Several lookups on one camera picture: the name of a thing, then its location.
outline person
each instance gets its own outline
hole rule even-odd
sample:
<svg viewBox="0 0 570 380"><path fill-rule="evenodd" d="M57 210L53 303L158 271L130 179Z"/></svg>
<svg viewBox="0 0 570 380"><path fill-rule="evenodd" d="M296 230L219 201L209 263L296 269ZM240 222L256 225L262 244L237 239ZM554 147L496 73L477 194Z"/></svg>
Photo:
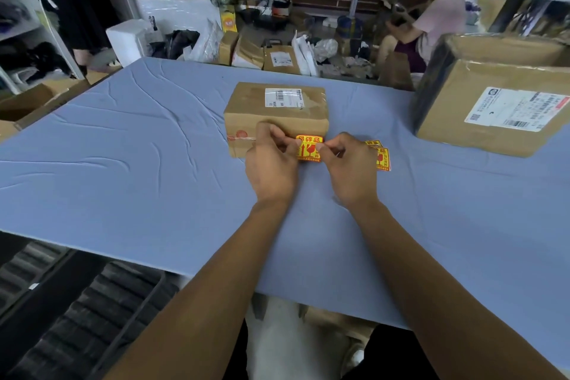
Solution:
<svg viewBox="0 0 570 380"><path fill-rule="evenodd" d="M416 21L406 13L403 18L406 23L399 27L385 23L390 35L380 44L377 63L382 64L391 52L404 53L410 72L424 73L439 37L465 31L465 0L434 0Z"/></svg>
<svg viewBox="0 0 570 380"><path fill-rule="evenodd" d="M299 140L286 137L275 125L257 125L255 144L246 156L246 175L257 195L249 216L132 343L105 380L247 379L243 319L295 197L299 146ZM565 379L463 288L380 203L374 149L345 132L318 149L336 196L360 226L413 330L402 330L414 342L401 354L391 347L409 343L409 335L382 343L384 330L375 330L363 362L346 380ZM394 330L398 329L390 330L390 338Z"/></svg>

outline forearm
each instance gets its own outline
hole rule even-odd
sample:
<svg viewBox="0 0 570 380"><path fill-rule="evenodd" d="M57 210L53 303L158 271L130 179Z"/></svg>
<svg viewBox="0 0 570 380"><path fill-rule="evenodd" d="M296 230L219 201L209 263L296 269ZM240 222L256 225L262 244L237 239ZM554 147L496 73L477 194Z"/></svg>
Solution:
<svg viewBox="0 0 570 380"><path fill-rule="evenodd" d="M255 204L105 380L221 379L287 206Z"/></svg>
<svg viewBox="0 0 570 380"><path fill-rule="evenodd" d="M395 302L442 380L564 379L439 265L380 202L351 212Z"/></svg>

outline white label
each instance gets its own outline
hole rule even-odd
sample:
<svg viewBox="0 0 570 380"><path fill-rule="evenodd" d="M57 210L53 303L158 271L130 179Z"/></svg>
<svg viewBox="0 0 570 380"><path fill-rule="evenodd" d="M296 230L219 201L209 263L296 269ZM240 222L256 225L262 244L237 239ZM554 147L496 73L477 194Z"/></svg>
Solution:
<svg viewBox="0 0 570 380"><path fill-rule="evenodd" d="M293 60L291 60L291 55L286 52L273 52L269 53L271 57L271 62L274 67L292 67Z"/></svg>
<svg viewBox="0 0 570 380"><path fill-rule="evenodd" d="M267 88L265 89L265 106L302 109L305 106L303 93L299 88Z"/></svg>
<svg viewBox="0 0 570 380"><path fill-rule="evenodd" d="M568 101L570 96L555 93L486 88L465 122L539 132Z"/></svg>

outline hand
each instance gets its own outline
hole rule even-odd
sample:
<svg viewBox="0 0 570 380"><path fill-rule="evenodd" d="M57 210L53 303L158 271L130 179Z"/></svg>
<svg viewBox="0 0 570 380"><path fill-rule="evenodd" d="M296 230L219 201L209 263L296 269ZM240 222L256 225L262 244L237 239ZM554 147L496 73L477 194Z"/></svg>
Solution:
<svg viewBox="0 0 570 380"><path fill-rule="evenodd" d="M378 201L376 149L341 132L332 140L317 144L317 151L331 174L332 189L349 210L363 202Z"/></svg>
<svg viewBox="0 0 570 380"><path fill-rule="evenodd" d="M260 122L254 146L246 154L246 175L258 202L291 202L297 188L297 150L301 140L289 138L274 124Z"/></svg>

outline person's right hand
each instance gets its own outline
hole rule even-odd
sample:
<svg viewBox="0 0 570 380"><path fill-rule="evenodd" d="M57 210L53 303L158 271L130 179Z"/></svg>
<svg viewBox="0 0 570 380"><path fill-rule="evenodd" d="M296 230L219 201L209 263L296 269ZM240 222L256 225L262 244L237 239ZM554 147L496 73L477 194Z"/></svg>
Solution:
<svg viewBox="0 0 570 380"><path fill-rule="evenodd" d="M347 132L316 147L331 174L332 189L348 209L362 202L378 201L376 149Z"/></svg>

